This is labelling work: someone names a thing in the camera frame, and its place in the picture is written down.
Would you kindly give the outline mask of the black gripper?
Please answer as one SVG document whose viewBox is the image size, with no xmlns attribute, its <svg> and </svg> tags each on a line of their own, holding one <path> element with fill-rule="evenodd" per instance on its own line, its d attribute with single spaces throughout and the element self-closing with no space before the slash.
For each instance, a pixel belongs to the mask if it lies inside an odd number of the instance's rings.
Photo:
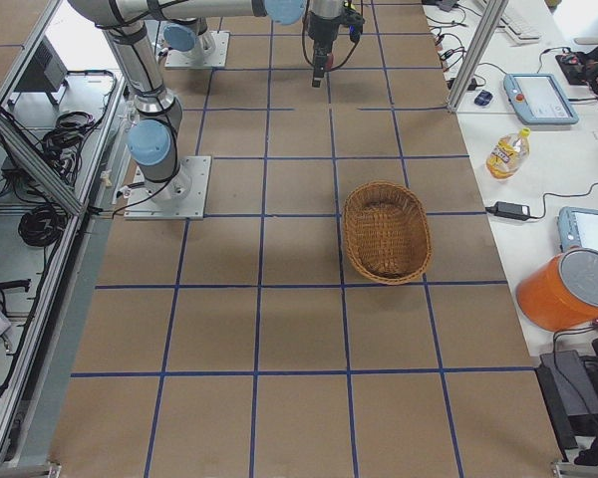
<svg viewBox="0 0 598 478">
<path fill-rule="evenodd" d="M 307 33 L 313 41 L 312 87 L 320 88 L 325 76 L 326 55 L 332 52 L 333 44 L 338 37 L 339 17 L 328 19 L 310 11 L 307 18 Z"/>
</svg>

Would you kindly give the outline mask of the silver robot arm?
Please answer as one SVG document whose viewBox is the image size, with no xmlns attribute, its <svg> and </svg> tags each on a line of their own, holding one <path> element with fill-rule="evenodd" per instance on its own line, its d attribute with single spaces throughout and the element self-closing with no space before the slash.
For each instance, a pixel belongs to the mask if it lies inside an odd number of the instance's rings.
<svg viewBox="0 0 598 478">
<path fill-rule="evenodd" d="M 302 22 L 313 42 L 312 85 L 333 70 L 334 42 L 347 28 L 359 43 L 365 20 L 349 1 L 74 1 L 72 7 L 105 35 L 135 95 L 140 120 L 128 135 L 128 148 L 140 168 L 151 200 L 171 201 L 190 189 L 191 178 L 178 157 L 182 107 L 169 90 L 150 43 L 146 19 L 165 21 L 190 40 L 171 40 L 180 51 L 195 49 L 209 17 L 267 17 L 281 25 Z"/>
<path fill-rule="evenodd" d="M 164 27 L 163 38 L 168 46 L 169 59 L 193 65 L 204 63 L 216 49 L 204 19 L 194 19 L 187 24 L 168 23 Z"/>
</svg>

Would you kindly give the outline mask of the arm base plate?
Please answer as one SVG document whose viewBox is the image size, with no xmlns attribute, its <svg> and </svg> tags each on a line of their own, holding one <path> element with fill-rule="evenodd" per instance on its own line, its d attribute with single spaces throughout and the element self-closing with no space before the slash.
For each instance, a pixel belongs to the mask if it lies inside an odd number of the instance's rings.
<svg viewBox="0 0 598 478">
<path fill-rule="evenodd" d="M 230 38 L 228 31 L 207 30 L 197 35 L 172 27 L 163 35 L 169 46 L 165 60 L 167 69 L 207 70 L 225 67 Z"/>
<path fill-rule="evenodd" d="M 201 220 L 204 216 L 211 156 L 185 156 L 179 161 L 179 172 L 165 189 L 146 182 L 141 169 L 135 170 L 135 181 L 144 185 L 131 190 L 123 213 L 131 220 Z"/>
</svg>

